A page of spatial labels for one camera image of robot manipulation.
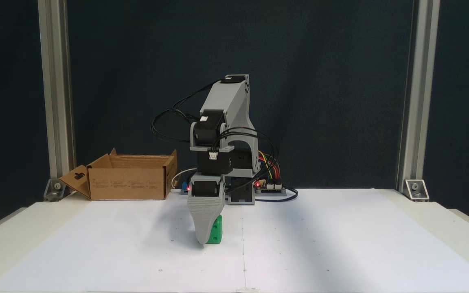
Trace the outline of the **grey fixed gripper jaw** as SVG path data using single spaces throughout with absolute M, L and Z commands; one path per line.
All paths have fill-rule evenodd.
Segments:
M 195 197 L 187 199 L 188 210 L 193 219 L 197 241 L 204 245 L 210 239 L 214 221 L 223 211 L 225 197 Z

